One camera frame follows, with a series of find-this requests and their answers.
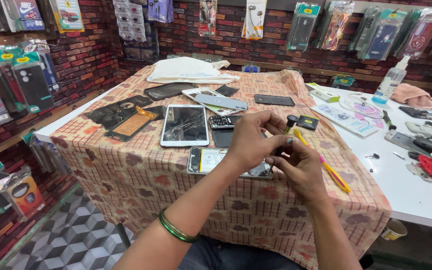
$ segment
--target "green bangle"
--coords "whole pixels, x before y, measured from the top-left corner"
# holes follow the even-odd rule
[[[172,228],[175,228],[165,217],[164,217],[164,214],[163,214],[163,212],[165,211],[166,209],[163,209],[163,210],[161,210],[160,212],[159,212],[159,222],[161,222],[161,224],[163,225],[163,227],[165,227],[165,229],[168,231],[168,232],[170,232],[174,237],[176,237],[177,239],[179,239],[179,240],[181,240],[181,241],[184,241],[184,242],[187,242],[187,243],[190,243],[190,244],[192,244],[192,243],[195,243],[196,242],[196,240],[197,240],[197,238],[196,237],[193,237],[193,236],[189,236],[189,237],[186,237],[187,235],[185,235],[185,234],[183,234],[183,233],[181,233],[181,231],[179,231],[178,229],[176,229],[176,230],[173,230]]]

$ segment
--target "floral tablecloth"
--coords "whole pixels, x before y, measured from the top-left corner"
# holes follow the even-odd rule
[[[157,86],[146,78],[147,66],[87,110],[143,95]],[[241,77],[228,84],[240,90],[232,98],[246,101],[249,113],[271,110],[282,118],[288,114],[316,115],[315,106],[299,73],[291,70],[269,73],[224,71]],[[200,84],[217,89],[217,84]],[[258,104],[254,94],[290,96],[294,107]],[[185,95],[154,102],[148,107],[194,104]],[[208,116],[214,115],[209,110]],[[391,206],[369,172],[333,129],[321,119],[316,131],[301,129],[304,138],[318,150],[352,189],[345,193],[323,169],[329,196],[354,252],[361,257],[383,230]],[[105,129],[80,114],[51,134],[51,139],[69,163],[83,189],[101,210],[105,220],[123,223],[136,235],[161,209],[167,208],[194,186],[201,176],[188,175],[188,148],[159,145],[163,120],[154,121],[128,143],[105,137]],[[201,233],[224,242],[250,245],[278,252],[307,269],[317,269],[311,219],[291,190],[285,175],[275,168],[272,180],[235,180],[218,200]]]

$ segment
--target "tiled floor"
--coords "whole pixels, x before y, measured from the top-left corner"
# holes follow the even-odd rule
[[[124,250],[116,226],[80,188],[4,270],[111,270]]]

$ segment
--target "small metal part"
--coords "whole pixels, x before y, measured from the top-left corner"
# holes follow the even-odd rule
[[[402,160],[406,160],[406,158],[404,156],[402,156],[401,154],[397,153],[397,152],[393,152],[394,155],[400,157]]]
[[[376,153],[373,153],[372,155],[370,155],[370,156],[364,156],[365,158],[368,158],[368,159],[379,159],[379,155],[378,154],[376,154]]]

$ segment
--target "battery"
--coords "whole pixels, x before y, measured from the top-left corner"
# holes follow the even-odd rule
[[[301,114],[301,116],[296,122],[296,125],[306,129],[316,130],[318,123],[319,123],[319,118]]]

